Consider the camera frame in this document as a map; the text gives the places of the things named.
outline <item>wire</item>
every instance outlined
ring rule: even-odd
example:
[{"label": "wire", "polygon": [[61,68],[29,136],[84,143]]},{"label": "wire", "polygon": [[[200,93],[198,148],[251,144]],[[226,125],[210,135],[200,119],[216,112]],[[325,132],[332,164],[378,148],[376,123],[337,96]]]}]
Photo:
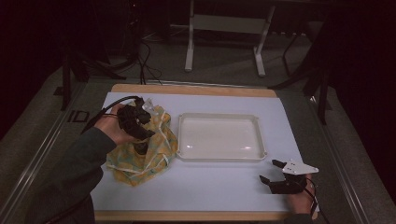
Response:
[{"label": "wire", "polygon": [[[148,49],[148,55],[146,56],[145,59],[143,59],[142,56],[139,56],[138,59],[137,59],[139,61],[139,65],[140,65],[140,76],[139,76],[140,77],[140,84],[141,85],[146,85],[145,69],[147,69],[147,71],[151,74],[151,76],[154,79],[156,79],[162,85],[162,83],[160,81],[160,77],[163,75],[163,73],[160,70],[158,70],[158,69],[155,69],[155,68],[152,68],[152,67],[148,66],[148,64],[147,64],[147,61],[149,59],[149,55],[151,53],[151,48],[144,41],[141,41],[141,43],[144,46],[146,46],[146,48]],[[157,71],[160,74],[158,76],[155,76],[151,70]]]},{"label": "wire", "polygon": [[[312,181],[311,179],[309,179],[309,178],[306,178],[306,179],[307,179],[309,182],[311,182],[311,184],[314,186],[315,198],[316,198],[316,195],[317,195],[317,187],[318,187],[318,185],[316,185],[316,184],[314,183],[314,181]],[[324,220],[326,221],[326,223],[330,223],[330,222],[329,222],[329,219],[327,219],[327,217],[326,217],[326,215],[325,215],[323,209],[321,209],[321,207],[319,208],[319,211],[320,211],[321,215],[323,216]]]},{"label": "wire", "polygon": [[315,209],[317,208],[317,205],[318,205],[317,197],[315,195],[313,195],[307,188],[304,188],[304,191],[306,193],[308,193],[309,196],[311,196],[311,198],[313,199],[313,203],[311,206],[311,216],[312,216],[312,215],[314,215]]}]

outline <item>white table surface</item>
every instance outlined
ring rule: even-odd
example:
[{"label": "white table surface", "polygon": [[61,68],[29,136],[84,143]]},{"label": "white table surface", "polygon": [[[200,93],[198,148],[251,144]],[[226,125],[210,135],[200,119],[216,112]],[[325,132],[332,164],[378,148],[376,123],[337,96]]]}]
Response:
[{"label": "white table surface", "polygon": [[271,181],[284,179],[272,160],[302,161],[278,98],[110,92],[104,106],[129,95],[151,98],[154,105],[162,106],[171,115],[171,130],[176,136],[182,113],[254,115],[259,118],[268,155],[259,162],[176,158],[165,173],[137,187],[117,182],[104,165],[104,177],[92,191],[96,211],[289,211],[284,196],[271,194],[259,179],[259,175]]}]

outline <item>cable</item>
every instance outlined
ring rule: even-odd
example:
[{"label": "cable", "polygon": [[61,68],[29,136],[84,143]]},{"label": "cable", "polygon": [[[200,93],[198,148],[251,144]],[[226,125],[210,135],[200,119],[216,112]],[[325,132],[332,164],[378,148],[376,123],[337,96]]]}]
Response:
[{"label": "cable", "polygon": [[307,188],[304,188],[304,191],[306,193],[309,194],[309,196],[311,196],[311,198],[313,199],[312,205],[311,205],[311,216],[314,215],[315,209],[318,206],[318,201],[317,201],[317,197],[315,195],[313,195]]},{"label": "cable", "polygon": [[111,107],[113,107],[114,105],[117,105],[123,101],[126,100],[130,100],[130,99],[134,99],[137,100],[139,99],[139,97],[137,96],[126,96],[123,97],[121,99],[119,99],[118,101],[115,101],[114,103],[108,105],[107,107],[104,107],[101,111],[99,111],[99,113],[93,117],[92,119],[90,119],[90,121],[88,121],[87,125],[85,126],[85,128],[82,130],[81,133],[85,133],[87,130],[89,130],[91,127],[93,127],[93,125],[95,125],[95,123],[103,116],[106,114],[107,110],[110,109]]},{"label": "cable", "polygon": [[[316,185],[316,184],[314,183],[314,181],[312,181],[312,180],[309,179],[309,178],[307,178],[307,180],[309,180],[309,182],[311,182],[311,184],[314,186],[315,198],[316,198],[316,195],[317,195],[317,186],[318,186],[318,185]],[[326,223],[330,223],[330,222],[329,222],[329,219],[327,219],[327,217],[326,217],[325,213],[323,212],[323,210],[322,210],[321,208],[319,208],[319,211],[320,211],[321,215],[323,216],[324,220],[326,221]]]},{"label": "cable", "polygon": [[[159,77],[161,77],[161,76],[163,75],[163,73],[162,73],[160,70],[155,69],[155,68],[152,68],[152,67],[150,67],[150,66],[147,65],[147,61],[148,61],[149,55],[150,55],[150,53],[151,53],[151,48],[150,48],[149,45],[146,44],[144,41],[141,41],[141,43],[142,43],[144,46],[146,46],[146,48],[148,49],[148,55],[146,56],[146,59],[143,59],[141,56],[139,56],[138,59],[137,59],[137,60],[139,61],[139,65],[140,65],[140,75],[139,75],[140,84],[141,84],[141,85],[146,85],[145,69],[147,69],[148,72],[151,74],[151,76],[152,76],[154,79],[156,79],[156,80],[162,85],[161,81],[159,80]],[[152,73],[151,70],[154,70],[154,71],[159,72],[160,75],[156,77],[156,76]]]}]

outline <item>crumpled towel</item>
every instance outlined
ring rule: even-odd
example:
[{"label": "crumpled towel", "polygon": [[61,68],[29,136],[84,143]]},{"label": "crumpled towel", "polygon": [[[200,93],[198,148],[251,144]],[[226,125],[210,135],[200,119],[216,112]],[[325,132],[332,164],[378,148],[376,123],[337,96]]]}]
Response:
[{"label": "crumpled towel", "polygon": [[145,129],[155,132],[149,139],[146,155],[134,152],[132,143],[118,146],[107,154],[106,166],[113,170],[117,180],[140,185],[166,171],[176,156],[177,138],[169,128],[171,117],[160,106],[155,106],[155,111],[158,115],[151,116],[150,122],[144,125]]}]

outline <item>white tray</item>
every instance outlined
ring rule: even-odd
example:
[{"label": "white tray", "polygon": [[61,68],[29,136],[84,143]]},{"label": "white tray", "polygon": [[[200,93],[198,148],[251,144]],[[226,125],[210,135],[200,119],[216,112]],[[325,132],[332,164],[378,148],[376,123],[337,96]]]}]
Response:
[{"label": "white tray", "polygon": [[266,154],[255,116],[180,115],[177,155],[182,160],[261,161]]}]

